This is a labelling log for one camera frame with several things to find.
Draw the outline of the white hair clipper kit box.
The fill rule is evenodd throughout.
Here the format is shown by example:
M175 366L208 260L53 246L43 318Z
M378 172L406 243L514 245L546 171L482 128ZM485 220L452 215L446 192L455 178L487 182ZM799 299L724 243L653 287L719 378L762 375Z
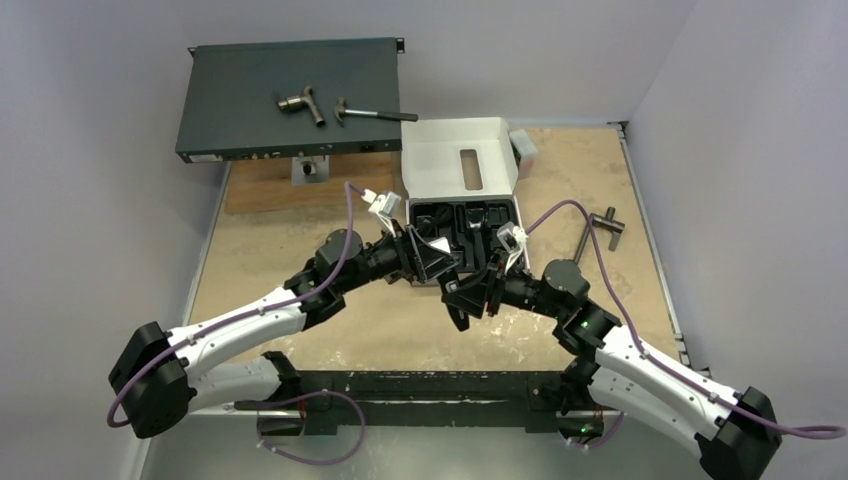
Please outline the white hair clipper kit box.
M501 117L420 120L402 125L401 173L406 205L513 200L518 170Z

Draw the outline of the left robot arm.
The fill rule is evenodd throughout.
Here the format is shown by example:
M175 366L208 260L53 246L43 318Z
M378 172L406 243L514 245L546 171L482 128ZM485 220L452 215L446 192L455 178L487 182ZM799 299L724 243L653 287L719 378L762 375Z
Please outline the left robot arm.
M346 306L346 293L369 283L426 284L454 272L444 241L427 241L412 226L397 227L374 243L353 230L329 234L303 269L259 299L211 320L166 330L156 321L138 327L112 367L111 428L130 426L140 439L157 436L188 413L241 399L284 409L297 399L298 382L281 361L265 355L231 373L230 359L270 340L311 329Z

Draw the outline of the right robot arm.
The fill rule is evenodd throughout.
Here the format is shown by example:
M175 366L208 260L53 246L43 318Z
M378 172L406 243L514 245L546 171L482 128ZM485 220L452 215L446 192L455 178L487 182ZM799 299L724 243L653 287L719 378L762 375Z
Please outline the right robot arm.
M542 275L506 266L500 251L464 278L438 279L441 301L459 330L472 318L508 305L555 320L552 331L573 361L561 384L545 393L566 414L589 404L617 410L682 445L712 479L758 479L782 441L770 399L749 387L723 386L632 335L616 315L589 297L590 284L572 260L548 263Z

